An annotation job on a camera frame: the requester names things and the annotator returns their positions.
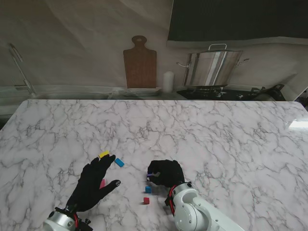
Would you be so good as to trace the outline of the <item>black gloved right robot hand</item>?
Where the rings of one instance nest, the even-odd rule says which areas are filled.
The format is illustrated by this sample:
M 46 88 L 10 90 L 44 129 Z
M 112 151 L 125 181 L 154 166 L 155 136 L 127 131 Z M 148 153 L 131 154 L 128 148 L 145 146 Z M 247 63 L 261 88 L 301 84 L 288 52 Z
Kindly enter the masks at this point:
M 149 181 L 168 188 L 185 182 L 183 170 L 176 160 L 153 160 L 147 168 Z

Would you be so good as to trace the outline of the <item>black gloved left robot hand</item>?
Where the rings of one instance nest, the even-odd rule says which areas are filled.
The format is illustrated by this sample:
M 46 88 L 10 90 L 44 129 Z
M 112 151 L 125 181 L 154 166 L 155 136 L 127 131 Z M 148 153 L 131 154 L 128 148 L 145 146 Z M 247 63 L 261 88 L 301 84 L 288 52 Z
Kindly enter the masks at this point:
M 113 180 L 106 186 L 100 187 L 115 158 L 115 155 L 109 154 L 103 158 L 96 157 L 83 167 L 77 186 L 66 203 L 68 208 L 73 209 L 73 212 L 88 211 L 121 184 L 120 180 Z

